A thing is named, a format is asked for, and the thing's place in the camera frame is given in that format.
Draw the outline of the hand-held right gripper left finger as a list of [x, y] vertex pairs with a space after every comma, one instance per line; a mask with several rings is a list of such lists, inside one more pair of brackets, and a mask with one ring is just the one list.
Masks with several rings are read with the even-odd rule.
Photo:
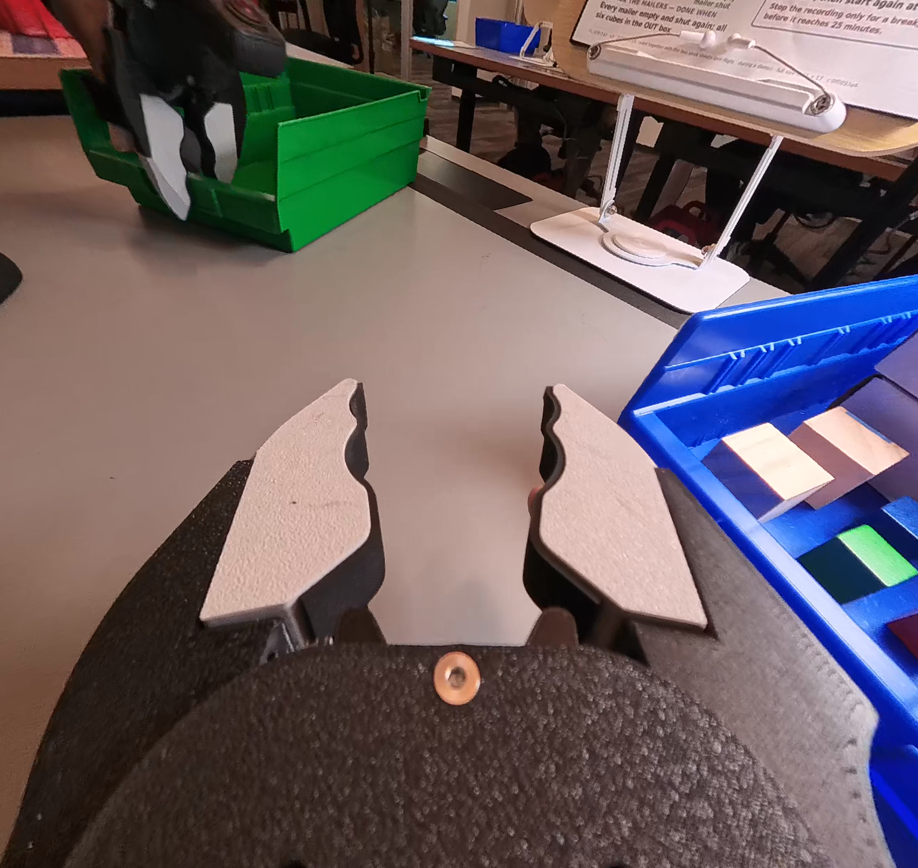
[[344, 379], [256, 451], [200, 621], [282, 624], [303, 649], [334, 641], [340, 618], [384, 582], [382, 530], [369, 470], [361, 382]]

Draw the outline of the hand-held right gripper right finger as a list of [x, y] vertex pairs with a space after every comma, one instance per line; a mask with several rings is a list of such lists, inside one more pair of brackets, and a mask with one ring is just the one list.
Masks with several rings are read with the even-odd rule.
[[545, 388], [522, 580], [582, 644], [631, 625], [704, 633], [709, 618], [658, 470], [632, 436], [564, 384]]

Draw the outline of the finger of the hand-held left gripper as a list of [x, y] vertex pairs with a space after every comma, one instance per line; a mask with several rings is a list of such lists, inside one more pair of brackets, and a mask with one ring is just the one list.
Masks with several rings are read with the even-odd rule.
[[232, 184], [239, 163], [242, 114], [238, 107], [217, 102], [203, 116], [201, 173], [222, 184]]
[[158, 196], [180, 221], [191, 208], [187, 171], [181, 157], [185, 136], [182, 116], [159, 96], [141, 94], [141, 112], [149, 154], [141, 155], [146, 174]]

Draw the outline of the green plastic bin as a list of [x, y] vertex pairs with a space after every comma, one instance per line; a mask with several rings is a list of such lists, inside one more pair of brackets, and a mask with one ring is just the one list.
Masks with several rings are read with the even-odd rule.
[[240, 81], [233, 182], [190, 174], [188, 223], [293, 253], [414, 181], [429, 88], [295, 58]]

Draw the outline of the blue plastic bin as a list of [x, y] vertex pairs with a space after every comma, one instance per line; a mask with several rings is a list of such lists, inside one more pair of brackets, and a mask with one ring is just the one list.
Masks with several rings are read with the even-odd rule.
[[678, 475], [874, 705], [869, 774], [897, 866], [917, 862], [916, 659], [887, 624], [916, 611], [916, 577], [840, 605], [798, 562], [843, 531], [877, 530], [880, 509], [893, 500], [870, 482], [821, 509], [799, 505], [760, 523], [702, 461], [727, 435], [763, 423], [787, 435], [839, 404], [916, 334], [916, 311], [911, 276], [697, 314], [619, 420]]
[[501, 53], [532, 57], [542, 44], [542, 24], [521, 25], [507, 20], [478, 16], [475, 45]]

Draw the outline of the green wooden cube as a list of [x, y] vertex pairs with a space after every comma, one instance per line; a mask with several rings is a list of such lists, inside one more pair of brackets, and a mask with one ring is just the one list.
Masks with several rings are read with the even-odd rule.
[[840, 605], [912, 580], [915, 566], [877, 530], [846, 530], [798, 558], [799, 564]]

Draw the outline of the plain wooden cube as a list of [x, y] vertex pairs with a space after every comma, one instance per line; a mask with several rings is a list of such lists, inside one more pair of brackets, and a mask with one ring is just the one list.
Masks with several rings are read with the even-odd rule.
[[830, 472], [769, 423], [723, 437], [702, 463], [760, 523], [833, 482]]
[[821, 509], [905, 460], [909, 453], [843, 406], [805, 420], [788, 436], [832, 482], [805, 499]]

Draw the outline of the wooden background table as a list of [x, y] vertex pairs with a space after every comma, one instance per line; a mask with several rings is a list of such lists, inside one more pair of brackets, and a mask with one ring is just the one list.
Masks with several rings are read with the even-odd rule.
[[[461, 92], [460, 116], [455, 145], [469, 151], [477, 98], [505, 103], [539, 113], [546, 119], [562, 116], [566, 105], [572, 111], [567, 120], [570, 128], [586, 123], [591, 105], [617, 103], [619, 94], [574, 79], [559, 69], [539, 68], [534, 58], [519, 58], [488, 48], [470, 47], [447, 40], [414, 37], [413, 51], [432, 59], [432, 78]], [[888, 182], [906, 178], [916, 180], [916, 161], [908, 166], [894, 164], [890, 155], [837, 151], [821, 144], [819, 139], [787, 137], [783, 150], [820, 163], [878, 176]]]

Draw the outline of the white document stand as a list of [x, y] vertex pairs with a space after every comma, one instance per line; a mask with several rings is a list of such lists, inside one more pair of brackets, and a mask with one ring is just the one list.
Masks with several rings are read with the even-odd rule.
[[[916, 148], [916, 120], [847, 106], [822, 89], [814, 94], [772, 82], [741, 81], [705, 71], [692, 76], [667, 61], [631, 54], [607, 58], [603, 46], [584, 48], [572, 40], [585, 0], [562, 0], [555, 15], [553, 52], [560, 68], [574, 79], [619, 94], [610, 165], [597, 208], [571, 217], [538, 221], [535, 235], [580, 261], [687, 314], [724, 304], [748, 281], [747, 273], [724, 258], [728, 242], [765, 179], [787, 137], [819, 139], [837, 151], [889, 155]], [[688, 120], [703, 117], [724, 124], [724, 134], [742, 131], [766, 139], [737, 206], [716, 243], [703, 249], [626, 217], [616, 203], [623, 170], [625, 140], [635, 107]]]

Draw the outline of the blue wooden cube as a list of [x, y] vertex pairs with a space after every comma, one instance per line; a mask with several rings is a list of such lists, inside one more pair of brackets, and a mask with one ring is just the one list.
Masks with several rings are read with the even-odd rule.
[[885, 539], [893, 541], [917, 541], [917, 502], [912, 496], [903, 495], [884, 507], [878, 513], [877, 530]]

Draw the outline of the white cardboard mailer box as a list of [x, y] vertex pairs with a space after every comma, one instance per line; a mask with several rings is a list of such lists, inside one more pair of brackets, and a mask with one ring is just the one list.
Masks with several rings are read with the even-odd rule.
[[917, 499], [917, 335], [896, 347], [839, 403], [850, 414], [908, 452], [879, 473], [873, 487], [889, 500]]

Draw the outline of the red bag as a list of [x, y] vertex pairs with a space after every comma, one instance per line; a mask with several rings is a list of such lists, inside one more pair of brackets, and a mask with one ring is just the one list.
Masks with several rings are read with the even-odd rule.
[[651, 217], [648, 226], [699, 249], [716, 243], [721, 234], [718, 212], [701, 201], [666, 206]]

